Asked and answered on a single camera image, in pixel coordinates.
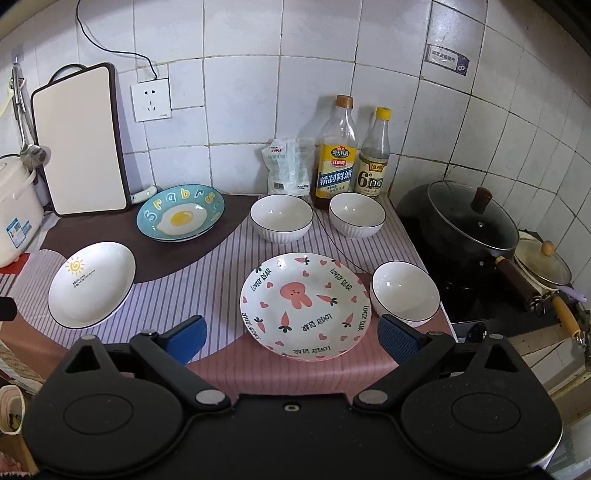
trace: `rice cooker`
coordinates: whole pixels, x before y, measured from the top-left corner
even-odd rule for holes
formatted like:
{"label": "rice cooker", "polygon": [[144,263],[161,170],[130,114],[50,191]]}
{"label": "rice cooker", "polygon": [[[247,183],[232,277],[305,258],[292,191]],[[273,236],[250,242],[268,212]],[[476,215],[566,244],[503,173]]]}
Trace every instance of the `rice cooker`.
{"label": "rice cooker", "polygon": [[43,220],[43,207],[32,185],[36,174],[19,158],[0,160],[0,268],[18,259]]}

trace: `plastic bag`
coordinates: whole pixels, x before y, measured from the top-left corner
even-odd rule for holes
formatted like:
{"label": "plastic bag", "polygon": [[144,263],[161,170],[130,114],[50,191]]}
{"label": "plastic bag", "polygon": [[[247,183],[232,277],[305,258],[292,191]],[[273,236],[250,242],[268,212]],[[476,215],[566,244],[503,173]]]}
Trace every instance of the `plastic bag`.
{"label": "plastic bag", "polygon": [[273,140],[262,151],[262,159],[269,169],[269,194],[309,195],[314,152],[313,140]]}

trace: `pink bunny plate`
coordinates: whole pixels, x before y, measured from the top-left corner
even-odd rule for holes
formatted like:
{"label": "pink bunny plate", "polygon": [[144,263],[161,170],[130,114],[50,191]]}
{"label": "pink bunny plate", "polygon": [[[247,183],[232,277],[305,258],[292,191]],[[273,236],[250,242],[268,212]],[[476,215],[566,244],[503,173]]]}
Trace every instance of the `pink bunny plate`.
{"label": "pink bunny plate", "polygon": [[340,261],[316,254],[266,260],[242,286],[242,320],[269,350],[296,360],[329,360],[352,349],[371,319],[369,294]]}

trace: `cooking wine bottle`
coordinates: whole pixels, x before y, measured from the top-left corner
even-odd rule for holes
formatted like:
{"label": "cooking wine bottle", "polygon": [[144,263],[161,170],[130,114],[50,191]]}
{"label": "cooking wine bottle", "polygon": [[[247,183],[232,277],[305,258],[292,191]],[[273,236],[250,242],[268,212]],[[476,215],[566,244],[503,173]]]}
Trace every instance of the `cooking wine bottle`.
{"label": "cooking wine bottle", "polygon": [[320,131],[316,188],[312,194],[316,208],[328,210],[333,196],[349,191],[358,142],[352,110],[353,97],[337,95],[335,108]]}
{"label": "cooking wine bottle", "polygon": [[384,182],[384,173],[390,158],[388,121],[391,111],[379,106],[375,110],[375,122],[359,152],[359,168],[355,191],[368,197],[377,197]]}

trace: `cartoon bunny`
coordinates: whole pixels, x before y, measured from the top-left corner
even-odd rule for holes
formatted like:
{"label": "cartoon bunny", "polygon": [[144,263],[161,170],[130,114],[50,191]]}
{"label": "cartoon bunny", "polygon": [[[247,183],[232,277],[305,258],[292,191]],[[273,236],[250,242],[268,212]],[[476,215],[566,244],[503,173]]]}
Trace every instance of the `cartoon bunny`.
{"label": "cartoon bunny", "polygon": [[279,294],[289,300],[296,310],[300,310],[302,305],[306,307],[312,306],[310,297],[306,295],[306,286],[298,281],[283,285],[279,290]]}

